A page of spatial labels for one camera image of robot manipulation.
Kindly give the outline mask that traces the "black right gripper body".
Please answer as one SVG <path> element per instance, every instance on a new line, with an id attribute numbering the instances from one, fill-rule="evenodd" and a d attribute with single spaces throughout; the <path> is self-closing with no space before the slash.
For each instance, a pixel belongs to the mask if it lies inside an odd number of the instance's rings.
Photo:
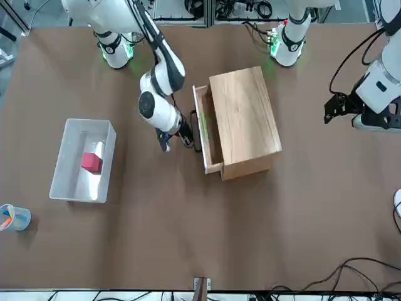
<path id="1" fill-rule="evenodd" d="M 177 137 L 192 137 L 192 130 L 181 113 L 177 115 L 176 127 L 177 131 L 175 135 Z"/>

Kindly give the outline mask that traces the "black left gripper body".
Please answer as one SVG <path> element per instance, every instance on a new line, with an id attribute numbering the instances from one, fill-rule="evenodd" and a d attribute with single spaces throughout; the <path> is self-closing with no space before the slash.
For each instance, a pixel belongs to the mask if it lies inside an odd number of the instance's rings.
<path id="1" fill-rule="evenodd" d="M 338 103 L 336 112 L 339 115 L 362 114 L 364 111 L 364 102 L 356 92 L 351 92 L 348 95 L 342 92 L 337 93 L 336 99 Z"/>

